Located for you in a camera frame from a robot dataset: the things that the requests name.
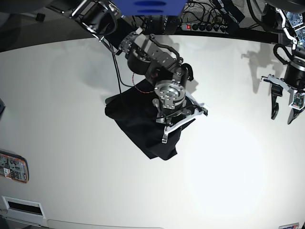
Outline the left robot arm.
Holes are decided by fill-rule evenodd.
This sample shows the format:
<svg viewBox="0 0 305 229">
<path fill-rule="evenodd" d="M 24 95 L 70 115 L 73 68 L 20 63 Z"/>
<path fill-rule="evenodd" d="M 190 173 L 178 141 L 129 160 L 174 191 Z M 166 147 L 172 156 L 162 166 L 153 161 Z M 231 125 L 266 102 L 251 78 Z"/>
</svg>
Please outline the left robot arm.
<svg viewBox="0 0 305 229">
<path fill-rule="evenodd" d="M 291 112 L 287 123 L 291 124 L 305 110 L 305 2 L 303 0 L 267 0 L 266 5 L 274 8 L 281 18 L 281 29 L 275 29 L 263 23 L 254 14 L 252 3 L 247 6 L 253 20 L 265 31 L 283 33 L 291 42 L 291 51 L 278 43 L 273 47 L 274 56 L 286 65 L 284 78 L 277 78 L 272 74 L 262 76 L 261 80 L 271 85 L 271 119 L 275 119 L 279 104 L 278 97 L 283 96 L 283 90 L 289 94 Z"/>
</svg>

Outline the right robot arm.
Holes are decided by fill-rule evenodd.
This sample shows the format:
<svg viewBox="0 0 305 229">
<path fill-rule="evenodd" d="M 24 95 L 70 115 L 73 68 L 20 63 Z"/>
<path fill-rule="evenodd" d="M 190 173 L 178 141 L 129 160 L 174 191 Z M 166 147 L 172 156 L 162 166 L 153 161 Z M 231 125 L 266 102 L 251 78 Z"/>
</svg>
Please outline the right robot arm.
<svg viewBox="0 0 305 229">
<path fill-rule="evenodd" d="M 154 34 L 146 36 L 142 28 L 133 28 L 111 0 L 53 0 L 48 9 L 77 22 L 97 38 L 112 54 L 125 54 L 133 74 L 143 75 L 157 95 L 152 104 L 158 110 L 156 122 L 164 125 L 162 143 L 169 134 L 197 115 L 207 114 L 186 90 L 193 80 L 192 67 L 173 47 L 161 44 Z"/>
</svg>

